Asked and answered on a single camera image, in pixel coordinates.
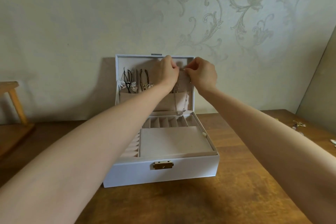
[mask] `white jewelry box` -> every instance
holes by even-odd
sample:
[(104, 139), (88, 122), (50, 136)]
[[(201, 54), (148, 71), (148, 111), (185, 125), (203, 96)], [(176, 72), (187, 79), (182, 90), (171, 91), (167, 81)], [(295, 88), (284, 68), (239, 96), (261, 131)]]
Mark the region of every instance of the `white jewelry box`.
[[(150, 71), (162, 56), (115, 55), (117, 92), (115, 104), (136, 96), (120, 89), (124, 70), (132, 71), (139, 87), (139, 71)], [(194, 57), (173, 57), (184, 67)], [(103, 185), (162, 182), (215, 176), (219, 154), (194, 113), (194, 86), (180, 72), (175, 93), (168, 94), (154, 109), (142, 129), (107, 173)]]

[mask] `lock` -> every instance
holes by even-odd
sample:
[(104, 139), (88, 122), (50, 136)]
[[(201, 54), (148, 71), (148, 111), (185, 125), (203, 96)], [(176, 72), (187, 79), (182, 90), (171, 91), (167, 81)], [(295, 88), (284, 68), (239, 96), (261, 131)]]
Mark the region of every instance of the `lock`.
[(174, 163), (171, 160), (156, 161), (153, 164), (155, 170), (173, 168)]

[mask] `person's left arm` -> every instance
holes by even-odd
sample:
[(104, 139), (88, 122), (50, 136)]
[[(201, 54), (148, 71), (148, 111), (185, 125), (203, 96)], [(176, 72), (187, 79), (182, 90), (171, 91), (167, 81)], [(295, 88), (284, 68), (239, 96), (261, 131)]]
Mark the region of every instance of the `person's left arm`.
[(157, 83), (83, 123), (44, 150), (2, 188), (0, 223), (74, 223), (105, 175), (172, 90), (179, 68), (170, 56)]

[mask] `hand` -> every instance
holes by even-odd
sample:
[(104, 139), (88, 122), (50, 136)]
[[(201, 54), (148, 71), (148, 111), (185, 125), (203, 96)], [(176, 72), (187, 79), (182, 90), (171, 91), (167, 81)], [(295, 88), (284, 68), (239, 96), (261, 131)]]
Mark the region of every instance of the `hand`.
[(216, 88), (217, 73), (215, 66), (200, 57), (191, 61), (184, 70), (190, 76), (192, 84), (199, 94)]
[(167, 55), (154, 66), (153, 83), (154, 85), (163, 85), (166, 87), (168, 94), (177, 82), (179, 72), (179, 67), (173, 61), (171, 56)]

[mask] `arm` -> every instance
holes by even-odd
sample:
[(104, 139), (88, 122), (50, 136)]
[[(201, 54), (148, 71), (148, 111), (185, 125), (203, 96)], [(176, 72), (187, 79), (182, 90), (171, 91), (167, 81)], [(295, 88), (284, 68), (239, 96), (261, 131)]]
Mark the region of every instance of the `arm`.
[(159, 63), (157, 83), (80, 125), (44, 150), (0, 189), (0, 223), (74, 223), (156, 105), (179, 68)]
[(336, 158), (274, 118), (216, 89), (214, 65), (186, 67), (198, 92), (216, 108), (252, 154), (313, 223), (334, 223)]

